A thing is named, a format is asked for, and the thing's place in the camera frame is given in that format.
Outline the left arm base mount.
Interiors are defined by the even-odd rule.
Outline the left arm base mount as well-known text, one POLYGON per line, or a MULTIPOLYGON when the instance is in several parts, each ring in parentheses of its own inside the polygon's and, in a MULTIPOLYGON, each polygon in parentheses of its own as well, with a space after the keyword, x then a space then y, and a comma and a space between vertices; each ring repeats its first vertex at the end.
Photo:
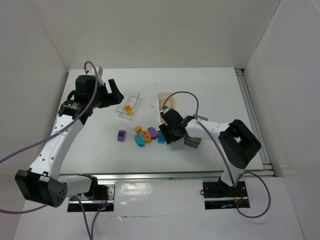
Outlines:
POLYGON ((116 184, 107 182, 98 184, 97 190, 91 197, 86 196, 84 193, 78 194, 77 197, 83 205, 85 212, 96 213, 113 212, 114 199, 115 199, 116 184))

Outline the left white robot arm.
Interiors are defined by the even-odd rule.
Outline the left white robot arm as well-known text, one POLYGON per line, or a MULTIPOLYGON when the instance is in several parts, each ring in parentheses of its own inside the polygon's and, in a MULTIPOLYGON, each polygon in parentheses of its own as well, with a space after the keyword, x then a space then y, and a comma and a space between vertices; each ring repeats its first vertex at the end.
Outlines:
POLYGON ((25 200, 59 207, 66 198, 83 194, 93 199, 99 190, 98 180, 89 174, 61 177, 60 171, 65 157, 93 114, 95 108, 118 105, 124 99, 115 80, 109 79, 111 92, 105 82, 96 81, 94 75, 80 75, 75 80, 75 89, 61 104, 51 139, 27 170, 18 170, 17 186, 25 200))

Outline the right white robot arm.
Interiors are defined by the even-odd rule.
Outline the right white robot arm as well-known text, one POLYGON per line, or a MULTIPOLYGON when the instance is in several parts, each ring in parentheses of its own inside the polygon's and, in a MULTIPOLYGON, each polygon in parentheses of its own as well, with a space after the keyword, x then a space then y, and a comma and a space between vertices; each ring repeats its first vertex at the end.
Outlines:
POLYGON ((245 169, 261 149, 260 141, 239 119, 230 123, 212 122, 195 116, 183 118, 176 110, 160 111, 164 123, 159 126, 169 145, 182 138, 200 138, 213 141, 225 164, 220 180, 236 187, 245 169))

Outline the teal long lego brick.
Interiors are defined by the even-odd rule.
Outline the teal long lego brick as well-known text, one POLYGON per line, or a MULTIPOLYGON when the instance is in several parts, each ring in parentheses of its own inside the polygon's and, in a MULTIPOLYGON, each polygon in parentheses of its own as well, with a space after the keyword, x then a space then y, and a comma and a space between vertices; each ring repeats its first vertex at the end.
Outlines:
POLYGON ((164 144, 165 143, 165 138, 164 138, 163 133, 162 133, 161 130, 159 130, 158 133, 157 133, 157 142, 159 144, 164 144))

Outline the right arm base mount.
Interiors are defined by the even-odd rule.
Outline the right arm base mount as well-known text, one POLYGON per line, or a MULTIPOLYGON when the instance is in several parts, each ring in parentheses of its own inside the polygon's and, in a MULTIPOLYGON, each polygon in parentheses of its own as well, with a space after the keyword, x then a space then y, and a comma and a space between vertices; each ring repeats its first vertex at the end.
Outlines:
POLYGON ((205 210, 222 210, 250 208, 247 186, 240 181, 236 187, 228 186, 222 181, 202 183, 200 194, 204 197, 205 210))

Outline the purple small lego brick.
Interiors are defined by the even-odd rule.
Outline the purple small lego brick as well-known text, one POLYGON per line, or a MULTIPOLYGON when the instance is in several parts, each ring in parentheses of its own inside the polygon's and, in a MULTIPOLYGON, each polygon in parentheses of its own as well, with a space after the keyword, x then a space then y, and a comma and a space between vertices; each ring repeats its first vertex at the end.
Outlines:
POLYGON ((117 136, 117 141, 118 142, 124 142, 126 139, 126 130, 119 130, 118 131, 118 136, 117 136))

